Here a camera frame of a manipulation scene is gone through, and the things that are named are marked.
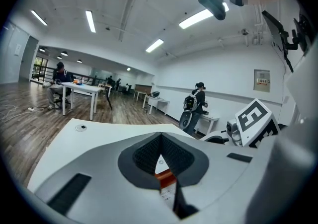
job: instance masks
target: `desk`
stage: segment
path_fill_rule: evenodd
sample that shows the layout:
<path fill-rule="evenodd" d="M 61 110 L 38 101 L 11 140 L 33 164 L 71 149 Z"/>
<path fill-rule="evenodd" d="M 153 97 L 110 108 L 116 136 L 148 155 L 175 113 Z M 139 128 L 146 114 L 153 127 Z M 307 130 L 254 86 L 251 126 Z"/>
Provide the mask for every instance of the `desk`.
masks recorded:
<path fill-rule="evenodd" d="M 204 119 L 204 120 L 210 121 L 210 126 L 209 126 L 208 132 L 207 132 L 207 134 L 209 134 L 211 132 L 211 130 L 212 130 L 212 126 L 213 126 L 214 122 L 218 121 L 219 117 L 217 115 L 201 115 L 200 119 Z M 197 128 L 195 129 L 195 133 L 198 133 L 199 127 L 198 127 L 198 125 L 196 125 L 196 126 L 197 126 Z"/>
<path fill-rule="evenodd" d="M 77 125 L 85 125 L 87 129 L 76 131 Z M 171 132 L 192 138 L 173 124 L 123 125 L 71 119 L 45 150 L 27 188 L 34 193 L 49 176 L 90 149 L 152 132 Z M 166 169 L 167 164 L 162 163 L 160 170 Z"/>
<path fill-rule="evenodd" d="M 164 103 L 167 103 L 167 107 L 165 108 L 165 113 L 164 115 L 167 114 L 168 112 L 168 108 L 169 108 L 169 104 L 170 104 L 170 101 L 168 100 L 164 100 L 164 99 L 158 99 L 158 98 L 153 98 L 153 97 L 150 97 L 148 95 L 145 96 L 145 99 L 144 99 L 144 104 L 143 104 L 143 108 L 145 107 L 145 103 L 146 103 L 146 98 L 148 98 L 149 100 L 156 100 L 157 102 L 164 102 Z M 149 110 L 149 114 L 151 115 L 151 110 L 153 109 L 153 102 L 151 103 L 150 105 L 150 110 Z"/>
<path fill-rule="evenodd" d="M 109 90 L 108 90 L 108 97 L 110 96 L 110 90 L 111 90 L 111 88 L 112 88 L 112 86 L 111 86 L 110 84 L 99 83 L 99 84 L 98 84 L 98 87 L 100 87 L 100 88 L 105 88 L 105 91 L 106 91 L 106 87 L 108 87 L 108 88 L 109 88 Z"/>
<path fill-rule="evenodd" d="M 63 85 L 63 105 L 62 105 L 62 107 L 63 107 L 63 115 L 65 115 L 66 88 L 71 88 L 72 89 L 72 93 L 71 93 L 71 109 L 73 109 L 74 90 L 80 90 L 80 91 L 91 93 L 90 117 L 89 118 L 91 120 L 93 120 L 93 111 L 94 111 L 94 113 L 96 113 L 98 93 L 99 93 L 99 91 L 102 90 L 102 88 L 96 87 L 96 86 L 90 86 L 90 85 L 86 85 L 86 84 L 77 85 L 77 84 L 71 83 L 71 82 L 62 83 L 62 85 Z"/>
<path fill-rule="evenodd" d="M 133 99 L 135 98 L 135 94 L 136 94 L 136 93 L 137 93 L 137 99 L 136 99 L 136 101 L 138 101 L 139 93 L 147 95 L 146 92 L 143 92 L 143 91 L 135 91 L 135 92 L 134 92 L 134 97 L 133 97 Z"/>

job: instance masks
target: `person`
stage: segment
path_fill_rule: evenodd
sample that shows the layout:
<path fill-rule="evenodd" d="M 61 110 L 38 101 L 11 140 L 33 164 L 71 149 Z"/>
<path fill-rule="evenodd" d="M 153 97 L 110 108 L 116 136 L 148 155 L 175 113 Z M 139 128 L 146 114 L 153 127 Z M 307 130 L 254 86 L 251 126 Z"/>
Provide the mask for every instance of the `person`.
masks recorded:
<path fill-rule="evenodd" d="M 125 85 L 125 88 L 123 89 L 122 93 L 123 94 L 129 94 L 129 85 L 128 84 Z"/>
<path fill-rule="evenodd" d="M 119 85 L 121 84 L 121 79 L 118 79 L 116 82 L 116 91 L 118 91 Z"/>
<path fill-rule="evenodd" d="M 48 109 L 52 110 L 55 108 L 54 103 L 54 93 L 57 94 L 63 94 L 63 86 L 61 85 L 64 82 L 71 82 L 71 74 L 64 69 L 64 64 L 62 62 L 59 62 L 56 64 L 57 68 L 53 72 L 53 78 L 52 81 L 49 82 L 48 88 L 47 88 L 47 97 L 49 100 L 49 106 Z"/>
<path fill-rule="evenodd" d="M 110 77 L 106 79 L 106 83 L 111 85 L 112 82 L 113 82 L 113 76 L 111 75 Z"/>
<path fill-rule="evenodd" d="M 200 119 L 200 116 L 203 114 L 203 106 L 204 107 L 208 107 L 208 104 L 205 103 L 205 87 L 204 87 L 204 83 L 200 82 L 200 83 L 197 83 L 195 85 L 197 88 L 194 89 L 192 91 L 192 94 L 195 94 L 197 91 L 200 91 L 199 93 L 197 93 L 196 95 L 196 99 L 197 99 L 197 104 L 198 104 L 198 107 L 196 110 L 194 110 L 192 112 L 192 118 L 191 118 L 191 121 L 188 125 L 188 127 L 186 127 L 183 131 L 189 135 L 192 135 L 193 133 L 193 130 L 194 130 L 194 127 L 197 125 L 199 119 Z"/>

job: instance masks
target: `round hole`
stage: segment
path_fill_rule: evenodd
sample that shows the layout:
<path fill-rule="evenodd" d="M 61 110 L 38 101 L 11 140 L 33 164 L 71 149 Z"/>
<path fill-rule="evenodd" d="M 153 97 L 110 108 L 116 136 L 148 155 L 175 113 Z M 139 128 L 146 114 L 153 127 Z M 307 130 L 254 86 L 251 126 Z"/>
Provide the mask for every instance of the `round hole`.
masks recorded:
<path fill-rule="evenodd" d="M 80 124 L 80 125 L 75 126 L 75 130 L 78 132 L 83 132 L 83 131 L 87 130 L 87 127 L 83 124 Z"/>

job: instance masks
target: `man sitting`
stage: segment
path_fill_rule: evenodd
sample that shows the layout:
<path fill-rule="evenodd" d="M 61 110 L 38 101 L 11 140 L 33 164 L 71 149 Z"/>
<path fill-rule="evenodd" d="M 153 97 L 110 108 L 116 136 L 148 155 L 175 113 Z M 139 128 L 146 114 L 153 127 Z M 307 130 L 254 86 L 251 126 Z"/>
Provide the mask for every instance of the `man sitting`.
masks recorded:
<path fill-rule="evenodd" d="M 61 85 L 64 82 L 71 82 L 71 74 L 64 69 L 64 64 L 59 62 L 57 68 L 53 72 L 52 81 L 48 83 L 47 96 L 50 105 L 48 106 L 49 110 L 55 108 L 54 103 L 54 93 L 63 94 L 63 86 Z"/>

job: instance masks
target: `fluorescent light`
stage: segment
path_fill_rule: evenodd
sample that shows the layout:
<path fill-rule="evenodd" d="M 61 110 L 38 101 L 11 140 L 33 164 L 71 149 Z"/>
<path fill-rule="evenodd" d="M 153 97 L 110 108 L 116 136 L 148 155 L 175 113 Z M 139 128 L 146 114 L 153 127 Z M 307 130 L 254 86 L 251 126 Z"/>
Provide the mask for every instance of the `fluorescent light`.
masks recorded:
<path fill-rule="evenodd" d="M 226 2 L 224 2 L 224 3 L 222 3 L 222 4 L 223 4 L 223 6 L 224 6 L 224 8 L 225 8 L 225 12 L 227 12 L 227 11 L 230 10 Z"/>
<path fill-rule="evenodd" d="M 197 22 L 200 22 L 206 18 L 209 18 L 211 16 L 213 16 L 213 14 L 211 12 L 209 12 L 207 9 L 205 9 L 205 10 L 193 15 L 192 17 L 189 17 L 188 19 L 184 20 L 183 22 L 179 23 L 179 26 L 182 29 L 186 29 L 189 26 L 191 26 Z"/>
<path fill-rule="evenodd" d="M 162 45 L 163 40 L 158 39 L 156 42 L 154 42 L 151 46 L 149 46 L 146 50 L 147 53 L 151 53 L 153 50 L 155 50 L 158 46 Z"/>
<path fill-rule="evenodd" d="M 96 32 L 95 31 L 95 26 L 94 26 L 94 21 L 93 21 L 93 13 L 89 10 L 86 11 L 86 17 L 88 20 L 88 24 L 90 27 L 91 32 Z"/>
<path fill-rule="evenodd" d="M 40 16 L 34 10 L 31 10 L 31 12 L 33 15 L 35 15 L 35 17 L 37 19 L 39 19 L 41 21 L 41 23 L 43 23 L 44 25 L 48 25 L 46 22 L 44 22 L 44 20 L 42 18 L 40 18 Z"/>

